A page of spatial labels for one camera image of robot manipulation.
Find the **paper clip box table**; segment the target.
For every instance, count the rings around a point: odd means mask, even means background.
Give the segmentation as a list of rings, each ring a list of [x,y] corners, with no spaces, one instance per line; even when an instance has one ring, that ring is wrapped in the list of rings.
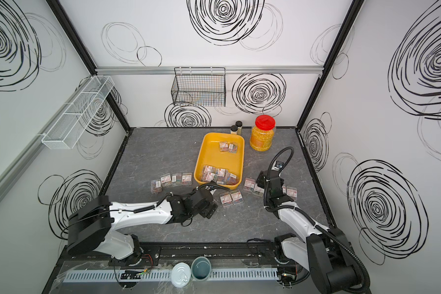
[[[192,184],[192,173],[183,173],[181,183],[183,186],[190,186]]]
[[[253,194],[257,197],[263,197],[264,193],[265,193],[264,188],[261,188],[260,186],[255,184]]]

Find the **yellow plastic tray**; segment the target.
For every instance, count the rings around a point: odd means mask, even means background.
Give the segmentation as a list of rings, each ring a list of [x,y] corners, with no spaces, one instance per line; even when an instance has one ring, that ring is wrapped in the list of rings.
[[[234,143],[238,149],[236,153],[220,151],[220,142]],[[204,136],[200,147],[196,168],[194,170],[194,179],[198,184],[204,184],[202,181],[203,168],[206,165],[215,168],[225,168],[237,176],[237,183],[234,185],[224,185],[231,190],[237,189],[242,182],[243,165],[245,158],[245,140],[242,136],[211,132]]]

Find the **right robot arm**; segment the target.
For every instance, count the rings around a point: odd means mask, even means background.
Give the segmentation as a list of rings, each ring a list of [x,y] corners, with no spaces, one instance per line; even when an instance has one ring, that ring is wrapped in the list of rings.
[[[308,271],[320,293],[369,291],[369,273],[341,230],[330,229],[305,213],[283,192],[279,171],[261,171],[256,183],[264,190],[265,209],[294,231],[280,240],[282,255]]]

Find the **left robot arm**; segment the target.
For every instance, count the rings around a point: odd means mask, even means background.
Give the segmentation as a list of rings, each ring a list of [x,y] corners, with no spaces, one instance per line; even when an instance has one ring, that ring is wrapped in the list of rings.
[[[135,235],[120,233],[121,229],[147,224],[182,224],[200,215],[211,218],[218,205],[214,191],[220,186],[203,184],[193,191],[167,194],[157,202],[120,203],[98,197],[69,218],[67,253],[80,256],[100,252],[117,260],[141,256],[140,243]]]

